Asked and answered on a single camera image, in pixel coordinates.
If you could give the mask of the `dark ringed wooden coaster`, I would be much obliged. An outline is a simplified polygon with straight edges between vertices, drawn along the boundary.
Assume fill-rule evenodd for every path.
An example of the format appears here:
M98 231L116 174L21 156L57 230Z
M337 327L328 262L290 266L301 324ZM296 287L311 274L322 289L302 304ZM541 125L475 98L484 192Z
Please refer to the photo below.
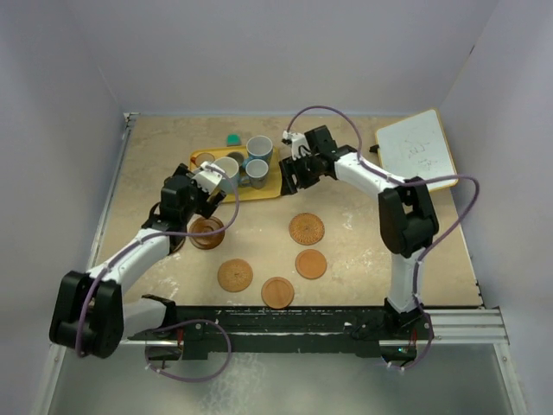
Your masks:
M190 237L191 244L201 250L211 250L219 246L225 237L225 232L219 233L224 226L223 222L212 216L211 218L198 218L189 228L190 233L198 233L199 236Z

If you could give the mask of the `plain orange wooden coaster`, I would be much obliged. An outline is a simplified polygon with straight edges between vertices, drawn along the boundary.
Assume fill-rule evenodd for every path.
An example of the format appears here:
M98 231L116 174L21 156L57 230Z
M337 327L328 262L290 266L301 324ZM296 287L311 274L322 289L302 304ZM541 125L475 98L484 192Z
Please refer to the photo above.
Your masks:
M326 272L327 260L321 252L307 249L297 255L295 266L300 276L306 279L317 279Z

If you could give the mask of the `light blue mug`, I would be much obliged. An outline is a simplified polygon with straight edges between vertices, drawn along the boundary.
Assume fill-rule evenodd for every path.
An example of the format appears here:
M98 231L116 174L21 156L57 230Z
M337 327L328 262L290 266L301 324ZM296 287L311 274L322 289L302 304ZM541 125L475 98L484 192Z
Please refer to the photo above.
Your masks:
M231 157L223 156L216 159L214 164L226 174L226 178L223 178L219 185L220 188L227 194L232 194L235 189L238 189L239 184L238 162Z

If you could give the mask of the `woven rattan coaster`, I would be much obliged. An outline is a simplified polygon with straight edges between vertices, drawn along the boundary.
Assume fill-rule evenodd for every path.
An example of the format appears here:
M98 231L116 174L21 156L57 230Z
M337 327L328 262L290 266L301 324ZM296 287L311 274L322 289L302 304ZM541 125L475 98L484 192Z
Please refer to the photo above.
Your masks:
M322 240L325 226L315 214L301 213L290 221L289 235L296 243L311 246Z
M253 270L243 259L230 259L219 267L217 279L223 290L240 292L251 284Z

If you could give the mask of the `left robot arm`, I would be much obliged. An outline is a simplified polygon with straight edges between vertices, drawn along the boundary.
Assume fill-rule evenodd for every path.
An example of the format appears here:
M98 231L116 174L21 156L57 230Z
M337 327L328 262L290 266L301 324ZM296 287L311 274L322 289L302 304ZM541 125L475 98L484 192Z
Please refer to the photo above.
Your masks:
M226 178L214 163L203 163L194 171L179 165L125 247L88 271L70 271L62 278L50 341L73 349L79 357L107 358L121 341L146 330L159 339L174 335L178 319L173 302L148 295L124 304L123 297L146 271L189 238L193 216L213 214L226 196L221 187Z

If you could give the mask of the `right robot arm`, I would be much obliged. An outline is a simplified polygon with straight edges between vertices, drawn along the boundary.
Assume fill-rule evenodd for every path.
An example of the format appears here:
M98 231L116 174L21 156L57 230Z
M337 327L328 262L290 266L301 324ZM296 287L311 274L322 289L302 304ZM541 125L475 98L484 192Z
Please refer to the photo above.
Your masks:
M325 125L305 133L285 131L282 142L291 149L291 155L279 162L282 195L310 188L328 176L377 201L380 237L391 253L384 326L390 336L404 338L423 313L423 253L439 230L427 186L418 177L404 179L377 167L348 144L339 146Z

